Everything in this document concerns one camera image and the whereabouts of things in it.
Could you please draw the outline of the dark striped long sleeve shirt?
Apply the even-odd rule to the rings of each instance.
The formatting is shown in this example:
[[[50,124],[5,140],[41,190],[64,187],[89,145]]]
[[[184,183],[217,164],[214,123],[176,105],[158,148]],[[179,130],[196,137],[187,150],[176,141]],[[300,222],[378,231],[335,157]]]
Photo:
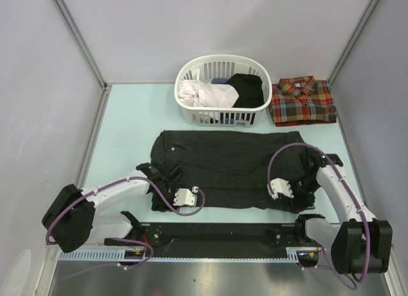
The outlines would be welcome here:
[[[182,169],[180,185],[201,188],[207,207],[254,207],[297,214],[291,210],[290,198],[272,199],[267,182],[274,178],[297,181],[305,175],[302,143],[297,131],[163,131],[150,157],[153,163],[176,162]]]

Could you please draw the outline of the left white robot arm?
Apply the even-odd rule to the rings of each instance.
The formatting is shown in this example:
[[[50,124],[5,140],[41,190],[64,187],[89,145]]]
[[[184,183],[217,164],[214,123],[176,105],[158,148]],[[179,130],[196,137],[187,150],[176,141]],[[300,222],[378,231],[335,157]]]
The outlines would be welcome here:
[[[141,237],[136,218],[128,211],[113,216],[104,211],[148,193],[153,194],[160,208],[168,210],[181,177],[181,167],[166,159],[162,163],[142,163],[126,176],[102,186],[79,189],[69,184],[61,189],[41,220],[47,230],[45,241],[57,244],[64,253],[116,238],[135,244]]]

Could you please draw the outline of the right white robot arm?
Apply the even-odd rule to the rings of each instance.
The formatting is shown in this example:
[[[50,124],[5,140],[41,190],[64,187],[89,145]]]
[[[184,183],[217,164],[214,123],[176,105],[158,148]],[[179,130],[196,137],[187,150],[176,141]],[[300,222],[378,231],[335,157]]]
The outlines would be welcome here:
[[[313,194],[321,188],[339,219],[331,224],[321,214],[301,214],[295,221],[294,238],[302,246],[313,241],[330,253],[340,274],[385,273],[388,270],[393,230],[378,220],[361,198],[354,195],[336,154],[304,151],[300,155],[305,175],[291,182],[296,194]]]

